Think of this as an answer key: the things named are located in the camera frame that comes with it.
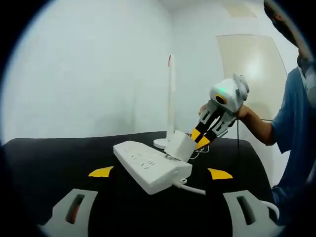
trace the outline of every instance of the blue shirt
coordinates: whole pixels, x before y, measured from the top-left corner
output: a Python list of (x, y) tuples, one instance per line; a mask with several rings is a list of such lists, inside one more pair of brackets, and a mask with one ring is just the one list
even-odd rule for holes
[(272, 121), (274, 141), (281, 153), (291, 151), (281, 181), (272, 189), (276, 205), (280, 209), (281, 224), (290, 220), (288, 205), (302, 191), (314, 164), (315, 123), (316, 110), (310, 107), (300, 72), (295, 68), (287, 77), (282, 106)]

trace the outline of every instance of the white plug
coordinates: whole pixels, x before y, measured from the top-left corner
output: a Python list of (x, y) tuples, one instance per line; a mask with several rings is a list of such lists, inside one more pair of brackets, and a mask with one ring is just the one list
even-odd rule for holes
[(184, 132), (176, 130), (164, 152), (175, 159), (188, 162), (196, 146), (197, 143), (191, 137)]

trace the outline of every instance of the power strip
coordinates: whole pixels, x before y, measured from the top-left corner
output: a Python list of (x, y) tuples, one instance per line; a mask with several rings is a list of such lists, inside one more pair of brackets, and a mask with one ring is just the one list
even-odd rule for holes
[(143, 143), (126, 141), (113, 146), (114, 154), (128, 173), (150, 195), (186, 183), (192, 165), (166, 156)]

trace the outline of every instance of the black tablecloth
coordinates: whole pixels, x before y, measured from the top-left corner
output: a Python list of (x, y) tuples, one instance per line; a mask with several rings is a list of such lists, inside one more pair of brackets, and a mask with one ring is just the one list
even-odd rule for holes
[[(104, 231), (106, 223), (112, 227), (121, 225), (115, 228), (117, 232), (126, 230), (124, 225), (145, 223), (150, 227), (159, 221), (168, 223), (165, 227), (182, 224), (184, 230), (190, 223), (191, 228), (199, 226), (205, 232), (210, 223), (217, 224), (223, 218), (216, 212), (228, 211), (223, 207), (224, 192), (249, 190), (258, 199), (273, 202), (264, 167), (251, 145), (240, 140), (238, 150), (235, 139), (225, 138), (215, 140), (209, 153), (190, 161), (193, 170), (187, 185), (205, 189), (207, 197), (176, 187), (147, 195), (118, 162), (113, 145), (131, 140), (152, 147), (153, 140), (164, 136), (165, 132), (151, 132), (97, 138), (14, 139), (4, 145), (4, 151), (13, 183), (38, 224), (47, 222), (53, 206), (73, 188), (99, 192), (89, 222), (89, 232), (92, 227), (97, 230), (94, 234)], [(90, 172), (107, 166), (114, 166), (110, 178), (88, 178)], [(234, 179), (214, 182), (207, 168), (227, 171)]]

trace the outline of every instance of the man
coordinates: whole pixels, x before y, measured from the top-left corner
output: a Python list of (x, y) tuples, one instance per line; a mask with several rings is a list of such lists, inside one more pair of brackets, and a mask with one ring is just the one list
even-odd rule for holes
[[(266, 3), (265, 12), (278, 31), (297, 46), (282, 17)], [(306, 78), (316, 83), (315, 72), (300, 50), (297, 63), (298, 67), (287, 77), (282, 106), (271, 123), (263, 122), (245, 105), (237, 115), (262, 143), (267, 146), (277, 143), (282, 153), (291, 151), (281, 181), (272, 188), (275, 203), (280, 210), (280, 225), (290, 222), (294, 208), (291, 203), (303, 190), (316, 156), (316, 93), (308, 91), (309, 87), (306, 85)], [(204, 109), (205, 106), (202, 106), (199, 114)]]

